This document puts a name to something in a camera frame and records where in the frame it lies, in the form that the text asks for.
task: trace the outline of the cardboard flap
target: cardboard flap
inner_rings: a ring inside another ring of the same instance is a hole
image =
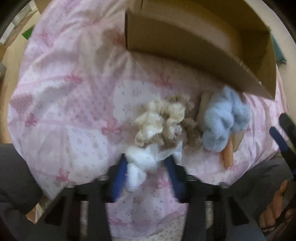
[[[174,25],[134,15],[129,10],[126,18],[128,48],[132,46],[136,51],[179,60],[214,74],[239,91],[271,98],[244,63],[238,63],[208,41]]]
[[[242,33],[244,63],[262,82],[267,91],[275,98],[276,68],[275,54],[269,32],[245,31]]]
[[[243,0],[135,0],[125,28],[128,50],[190,64],[239,91],[274,99],[270,33]]]

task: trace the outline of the finger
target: finger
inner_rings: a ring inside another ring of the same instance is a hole
[[[272,200],[272,212],[274,218],[277,219],[283,211],[283,196],[280,190],[276,191],[274,194],[274,199]]]
[[[272,201],[272,211],[275,219],[277,219],[283,211],[283,195],[287,190],[288,180],[282,182],[278,191],[275,192],[274,198]]]
[[[287,219],[287,222],[291,221],[291,219],[292,219],[293,215],[295,215],[295,213],[296,213],[296,209],[295,208],[289,209],[286,212],[285,219]]]
[[[285,180],[282,182],[281,187],[279,188],[280,194],[284,194],[285,191],[287,190],[287,186],[288,186],[288,180]]]
[[[267,227],[273,226],[276,224],[276,220],[274,218],[274,214],[272,212],[272,203],[268,204],[266,210],[265,210],[265,224]]]
[[[263,230],[263,228],[266,227],[266,224],[265,224],[265,211],[259,216],[259,226],[260,228],[262,229],[263,232],[266,232],[266,230]]]

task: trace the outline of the pink bow print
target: pink bow print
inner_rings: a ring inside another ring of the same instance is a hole
[[[157,87],[161,87],[161,86],[167,86],[167,87],[172,87],[172,85],[169,83],[169,76],[167,76],[165,78],[165,76],[163,74],[160,74],[159,79],[155,81],[155,85]]]
[[[95,26],[99,22],[98,18],[95,18],[93,20],[89,20],[88,22],[85,23],[86,26],[91,27]]]
[[[120,34],[120,33],[115,33],[115,36],[113,39],[113,44],[114,45],[124,45],[125,44],[124,35]]]
[[[161,173],[161,175],[160,175],[160,182],[157,182],[156,185],[155,185],[155,187],[157,189],[162,189],[162,188],[168,187],[171,184],[169,179],[168,180],[165,180],[165,178],[164,178],[164,172],[165,171],[163,171]]]
[[[31,113],[30,116],[25,121],[25,126],[36,126],[37,120],[35,119],[34,115]]]
[[[41,38],[43,39],[44,43],[48,46],[48,47],[52,47],[53,43],[51,42],[51,40],[49,39],[49,34],[45,31],[45,29],[42,30],[42,33],[40,34]]]
[[[109,219],[109,224],[110,224],[110,225],[120,225],[120,226],[122,226],[122,227],[127,226],[127,224],[126,224],[126,223],[123,223],[122,220],[119,219],[119,218],[118,218],[115,222],[110,218],[110,219]]]
[[[59,169],[59,177],[56,177],[56,180],[59,182],[68,182],[69,181],[69,171],[66,171],[62,168]]]
[[[81,0],[68,0],[64,3],[62,8],[64,8],[64,13],[68,15],[74,8],[81,4]]]
[[[118,124],[117,119],[113,118],[112,121],[108,121],[108,120],[105,120],[105,121],[106,121],[107,127],[102,128],[102,134],[104,136],[108,136],[111,133],[114,133],[116,135],[120,135],[122,133],[122,129],[119,127],[116,127]]]
[[[76,84],[82,83],[82,78],[73,70],[70,75],[65,77],[66,82],[74,82]]]

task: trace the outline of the pink bedsheet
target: pink bedsheet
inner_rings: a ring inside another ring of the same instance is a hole
[[[181,63],[128,52],[125,8],[125,0],[53,0],[29,40],[8,128],[51,198],[68,181],[90,182],[117,162],[120,144],[133,142],[133,120],[143,104],[187,93],[198,107],[202,92],[222,87],[211,75]],[[234,167],[225,170],[219,154],[202,149],[183,154],[190,174],[207,183],[232,184],[278,150],[268,129],[278,126],[279,115],[287,111],[279,72],[274,102],[245,97],[252,120],[234,154]],[[160,168],[139,190],[124,191],[108,212],[113,236],[140,238],[185,214],[186,205],[173,198]]]

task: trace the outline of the dark gray fabric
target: dark gray fabric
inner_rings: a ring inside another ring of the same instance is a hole
[[[257,220],[272,201],[281,183],[292,178],[286,161],[283,158],[273,158],[247,171],[230,189],[246,211]]]
[[[21,213],[29,213],[42,191],[12,144],[0,144],[0,194]]]
[[[5,226],[17,241],[25,240],[34,224],[27,220],[38,203],[42,191],[35,182],[25,160],[12,144],[0,145],[0,239],[9,238]]]

